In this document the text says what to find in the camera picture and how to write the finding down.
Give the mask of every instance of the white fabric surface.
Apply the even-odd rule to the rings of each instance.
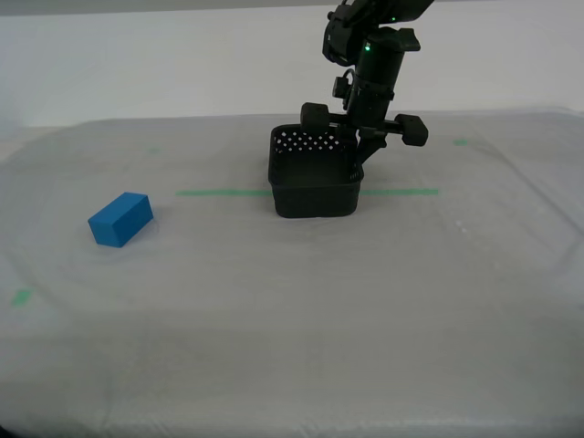
[[[584,119],[424,116],[346,218],[285,220],[297,116],[107,120],[0,167],[0,424],[30,436],[584,434]],[[123,192],[124,248],[87,220]],[[13,303],[20,289],[32,292]]]

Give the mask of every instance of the perforated basket wall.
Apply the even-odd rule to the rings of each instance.
[[[334,131],[308,134],[300,125],[275,128],[268,180],[277,213],[289,218],[352,214],[363,179],[356,147],[356,141],[343,141]]]

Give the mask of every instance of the blue block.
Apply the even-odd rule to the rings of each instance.
[[[125,193],[88,222],[98,244],[122,248],[153,217],[147,195]]]

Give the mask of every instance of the white backdrop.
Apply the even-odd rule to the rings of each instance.
[[[327,102],[330,7],[0,17],[0,119],[296,113]],[[584,110],[581,0],[437,3],[416,24],[395,110]]]

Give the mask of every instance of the green tape line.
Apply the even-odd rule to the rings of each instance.
[[[180,190],[177,196],[271,196],[271,190]]]
[[[33,296],[33,291],[30,289],[18,289],[15,293],[15,297],[12,298],[12,306],[18,308],[23,306],[28,302],[28,300]]]
[[[436,196],[439,189],[361,190],[363,196]],[[271,196],[270,190],[180,190],[177,196]]]
[[[363,196],[436,196],[439,189],[361,190]]]

